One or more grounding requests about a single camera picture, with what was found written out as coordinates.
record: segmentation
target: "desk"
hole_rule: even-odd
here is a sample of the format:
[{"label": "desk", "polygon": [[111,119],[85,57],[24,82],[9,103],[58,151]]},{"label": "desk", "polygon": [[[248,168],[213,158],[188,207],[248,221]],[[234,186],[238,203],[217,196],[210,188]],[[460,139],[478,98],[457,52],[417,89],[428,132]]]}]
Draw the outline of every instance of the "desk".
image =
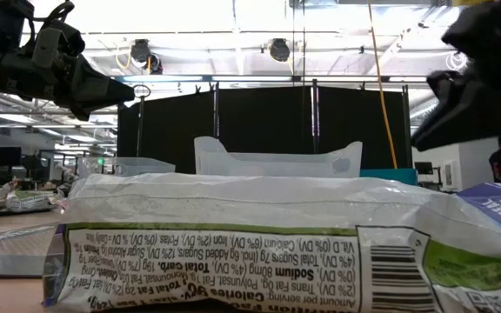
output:
[{"label": "desk", "polygon": [[44,313],[41,279],[0,279],[0,313]]},{"label": "desk", "polygon": [[10,230],[20,230],[42,224],[57,223],[61,219],[59,210],[42,213],[0,216],[0,233]]}]

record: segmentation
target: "clear plastic container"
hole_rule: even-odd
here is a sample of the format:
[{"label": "clear plastic container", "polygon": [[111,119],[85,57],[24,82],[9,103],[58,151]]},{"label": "clear plastic container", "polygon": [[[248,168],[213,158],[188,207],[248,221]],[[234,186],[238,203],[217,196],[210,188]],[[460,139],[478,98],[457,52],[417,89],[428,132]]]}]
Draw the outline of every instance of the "clear plastic container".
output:
[{"label": "clear plastic container", "polygon": [[173,173],[175,165],[144,157],[79,157],[78,176],[110,174],[136,176],[144,173]]},{"label": "clear plastic container", "polygon": [[363,144],[322,155],[229,153],[215,138],[195,139],[198,175],[359,177]]}]

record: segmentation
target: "black curtain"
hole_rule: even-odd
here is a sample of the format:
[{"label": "black curtain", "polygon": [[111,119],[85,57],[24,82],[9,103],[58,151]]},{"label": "black curtain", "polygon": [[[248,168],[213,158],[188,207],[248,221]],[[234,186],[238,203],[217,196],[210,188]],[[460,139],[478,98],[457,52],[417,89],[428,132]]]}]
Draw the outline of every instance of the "black curtain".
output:
[{"label": "black curtain", "polygon": [[[380,93],[368,90],[318,88],[319,151],[327,153],[344,148],[350,143],[363,143],[361,168],[392,169]],[[410,130],[405,118],[404,98],[399,92],[385,92],[387,116],[398,168],[411,167],[411,146],[407,137]]]},{"label": "black curtain", "polygon": [[[117,155],[137,155],[139,104],[119,112]],[[146,101],[140,157],[175,164],[177,173],[195,174],[194,139],[212,136],[212,92]]]},{"label": "black curtain", "polygon": [[229,152],[312,154],[311,88],[219,91],[219,140]]},{"label": "black curtain", "polygon": [[138,139],[138,111],[140,104],[119,109],[117,117],[117,156],[136,157]]}]

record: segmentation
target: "nutrition facts label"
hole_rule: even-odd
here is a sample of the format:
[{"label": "nutrition facts label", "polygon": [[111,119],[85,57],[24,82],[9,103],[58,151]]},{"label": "nutrition facts label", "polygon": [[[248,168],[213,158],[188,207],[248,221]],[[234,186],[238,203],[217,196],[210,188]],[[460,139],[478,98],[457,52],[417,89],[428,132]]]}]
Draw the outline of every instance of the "nutrition facts label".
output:
[{"label": "nutrition facts label", "polygon": [[269,312],[359,312],[360,247],[349,235],[221,230],[69,230],[60,300],[87,310],[214,298]]}]

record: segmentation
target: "wall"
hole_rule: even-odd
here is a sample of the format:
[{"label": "wall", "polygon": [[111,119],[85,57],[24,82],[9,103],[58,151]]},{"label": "wall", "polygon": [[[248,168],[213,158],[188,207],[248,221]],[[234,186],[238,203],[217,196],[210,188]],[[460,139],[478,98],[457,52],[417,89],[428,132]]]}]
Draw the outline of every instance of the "wall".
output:
[{"label": "wall", "polygon": [[459,144],[461,179],[464,189],[494,181],[488,159],[496,150],[498,150],[496,138]]},{"label": "wall", "polygon": [[[417,149],[413,148],[413,162],[432,162],[433,167],[441,168],[442,181],[445,180],[444,166],[450,162],[455,161],[454,169],[452,170],[452,178],[454,180],[455,188],[444,188],[445,190],[461,190],[463,188],[463,182],[461,177],[461,163],[459,157],[459,145],[452,144],[449,146],[444,146],[424,152],[419,152]],[[435,171],[434,175],[419,175],[419,181],[432,181],[438,182],[438,174]]]}]

